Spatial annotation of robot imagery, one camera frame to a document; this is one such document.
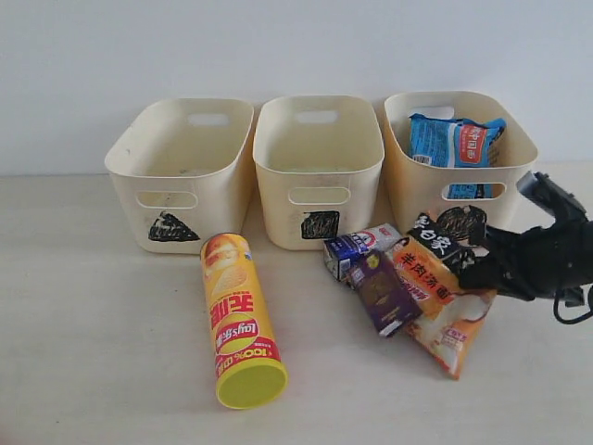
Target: table surface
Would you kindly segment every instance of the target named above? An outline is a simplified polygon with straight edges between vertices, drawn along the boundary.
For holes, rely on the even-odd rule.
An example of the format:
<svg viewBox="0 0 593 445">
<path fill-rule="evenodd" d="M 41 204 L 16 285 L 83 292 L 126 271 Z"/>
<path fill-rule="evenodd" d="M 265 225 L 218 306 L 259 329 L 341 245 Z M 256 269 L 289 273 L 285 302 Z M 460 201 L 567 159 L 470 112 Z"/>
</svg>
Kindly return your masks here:
<svg viewBox="0 0 593 445">
<path fill-rule="evenodd" d="M 539 164 L 590 210 L 593 163 Z M 289 385 L 249 411 L 214 394 L 199 258 L 138 248 L 109 178 L 0 178 L 0 443 L 577 444 L 593 433 L 593 323 L 499 297 L 459 381 L 379 338 L 319 251 L 244 235 Z M 380 188 L 374 223 L 392 222 Z M 551 218 L 524 200 L 511 227 Z"/>
</svg>

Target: potato chip canister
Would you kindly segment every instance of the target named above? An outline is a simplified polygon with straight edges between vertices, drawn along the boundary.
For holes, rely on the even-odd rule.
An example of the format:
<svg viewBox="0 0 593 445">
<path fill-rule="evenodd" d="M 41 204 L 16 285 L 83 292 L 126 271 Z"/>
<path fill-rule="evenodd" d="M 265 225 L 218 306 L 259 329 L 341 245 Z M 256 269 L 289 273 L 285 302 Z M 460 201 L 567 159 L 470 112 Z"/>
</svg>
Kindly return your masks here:
<svg viewBox="0 0 593 445">
<path fill-rule="evenodd" d="M 216 395 L 234 409 L 276 399 L 288 383 L 247 241 L 219 234 L 200 252 Z"/>
</svg>

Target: cream plastic basket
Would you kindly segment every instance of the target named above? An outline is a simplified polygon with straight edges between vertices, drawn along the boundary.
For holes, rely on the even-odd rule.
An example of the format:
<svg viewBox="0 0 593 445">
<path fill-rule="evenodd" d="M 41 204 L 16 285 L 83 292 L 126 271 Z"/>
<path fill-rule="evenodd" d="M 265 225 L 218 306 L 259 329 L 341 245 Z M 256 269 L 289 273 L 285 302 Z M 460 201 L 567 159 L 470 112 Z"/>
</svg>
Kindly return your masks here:
<svg viewBox="0 0 593 445">
<path fill-rule="evenodd" d="M 253 158 L 270 240 L 316 250 L 368 227 L 385 151 L 372 105 L 342 95 L 279 97 L 259 115 Z"/>
<path fill-rule="evenodd" d="M 440 168 L 421 164 L 407 153 L 410 141 L 410 115 L 421 112 L 442 119 L 468 118 L 491 121 L 503 118 L 507 128 L 495 142 L 498 161 L 488 168 Z M 392 95 L 385 101 L 384 173 L 396 226 L 408 231 L 421 211 L 440 213 L 456 206 L 473 205 L 483 209 L 488 223 L 508 228 L 521 196 L 517 181 L 536 162 L 538 151 L 511 114 L 495 99 L 473 92 L 418 92 Z M 445 191 L 452 184 L 492 184 L 492 198 L 448 199 Z"/>
<path fill-rule="evenodd" d="M 105 164 L 137 243 L 199 254 L 240 232 L 255 187 L 253 106 L 235 99 L 166 99 L 146 108 Z"/>
</svg>

